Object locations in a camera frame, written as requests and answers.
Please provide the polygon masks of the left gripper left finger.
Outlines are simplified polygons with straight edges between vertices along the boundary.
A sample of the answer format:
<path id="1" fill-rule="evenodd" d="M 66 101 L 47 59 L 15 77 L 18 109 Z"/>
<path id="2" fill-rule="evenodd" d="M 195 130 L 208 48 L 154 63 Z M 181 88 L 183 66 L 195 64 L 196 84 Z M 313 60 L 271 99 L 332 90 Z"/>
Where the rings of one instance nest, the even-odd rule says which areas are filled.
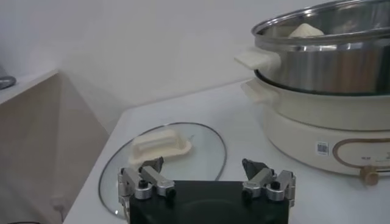
<path id="1" fill-rule="evenodd" d="M 176 196 L 175 182 L 160 174 L 164 159 L 159 157 L 141 163 L 135 170 L 131 167 L 121 168 L 118 173 L 118 200 L 125 214 L 130 213 L 130 197 L 137 200 L 148 200 L 153 189 L 165 199 Z"/>

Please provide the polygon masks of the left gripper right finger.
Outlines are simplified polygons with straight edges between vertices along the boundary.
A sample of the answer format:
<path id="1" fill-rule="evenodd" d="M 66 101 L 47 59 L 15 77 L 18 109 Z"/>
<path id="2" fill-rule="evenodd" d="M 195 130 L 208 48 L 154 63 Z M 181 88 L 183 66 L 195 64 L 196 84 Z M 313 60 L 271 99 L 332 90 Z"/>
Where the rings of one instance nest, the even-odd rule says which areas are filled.
<path id="1" fill-rule="evenodd" d="M 279 174 L 265 163 L 255 162 L 249 159 L 241 161 L 247 181 L 243 182 L 242 198 L 246 204 L 255 199 L 266 199 L 279 203 L 287 200 L 289 206 L 295 205 L 296 176 L 293 172 L 282 170 Z"/>

